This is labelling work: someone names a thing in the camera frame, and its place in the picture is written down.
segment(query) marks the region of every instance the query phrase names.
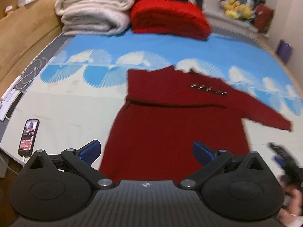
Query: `blue gripper pad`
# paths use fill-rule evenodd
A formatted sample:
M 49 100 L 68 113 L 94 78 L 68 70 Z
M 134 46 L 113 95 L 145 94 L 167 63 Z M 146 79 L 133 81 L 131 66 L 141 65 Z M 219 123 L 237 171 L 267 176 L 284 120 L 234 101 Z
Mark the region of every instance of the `blue gripper pad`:
M 218 156 L 218 153 L 215 150 L 207 147 L 199 141 L 195 141 L 193 143 L 192 153 L 202 166 L 206 166 Z
M 286 163 L 285 163 L 285 161 L 282 159 L 282 157 L 276 155 L 276 156 L 274 156 L 274 160 L 275 160 L 275 162 L 278 163 L 279 166 L 281 166 L 281 167 L 282 167 L 282 166 L 286 166 Z
M 98 140 L 93 140 L 76 151 L 76 156 L 89 165 L 91 165 L 100 154 L 101 144 Z

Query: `human hand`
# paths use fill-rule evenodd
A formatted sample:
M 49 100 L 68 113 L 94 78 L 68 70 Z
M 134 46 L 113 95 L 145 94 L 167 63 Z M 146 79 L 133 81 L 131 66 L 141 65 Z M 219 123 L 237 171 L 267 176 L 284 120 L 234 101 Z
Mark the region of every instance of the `human hand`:
M 279 221 L 284 225 L 290 225 L 301 215 L 302 193 L 295 186 L 285 186 L 280 182 L 283 190 L 291 195 L 291 200 L 286 209 L 281 209 L 278 214 Z

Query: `phone screen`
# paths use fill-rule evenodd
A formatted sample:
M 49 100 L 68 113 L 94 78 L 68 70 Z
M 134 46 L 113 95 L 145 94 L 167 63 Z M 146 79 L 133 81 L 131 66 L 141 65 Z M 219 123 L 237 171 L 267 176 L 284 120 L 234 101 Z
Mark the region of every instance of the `phone screen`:
M 37 131 L 38 120 L 28 120 L 25 123 L 21 137 L 20 150 L 31 150 L 33 139 Z

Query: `red folded blanket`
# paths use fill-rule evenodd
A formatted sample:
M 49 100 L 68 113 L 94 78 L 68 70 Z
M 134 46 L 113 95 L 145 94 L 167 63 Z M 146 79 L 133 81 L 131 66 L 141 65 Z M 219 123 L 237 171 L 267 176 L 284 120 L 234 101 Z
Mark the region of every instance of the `red folded blanket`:
M 211 28 L 202 11 L 192 3 L 141 0 L 131 11 L 133 33 L 174 34 L 206 39 Z

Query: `white wall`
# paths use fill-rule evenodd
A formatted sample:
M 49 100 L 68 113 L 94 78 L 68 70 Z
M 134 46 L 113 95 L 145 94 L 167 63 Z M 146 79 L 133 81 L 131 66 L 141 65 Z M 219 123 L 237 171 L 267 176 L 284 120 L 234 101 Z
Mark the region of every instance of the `white wall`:
M 303 88 L 303 0 L 266 0 L 275 9 L 268 45 L 276 49 L 281 39 L 293 47 L 287 67 Z

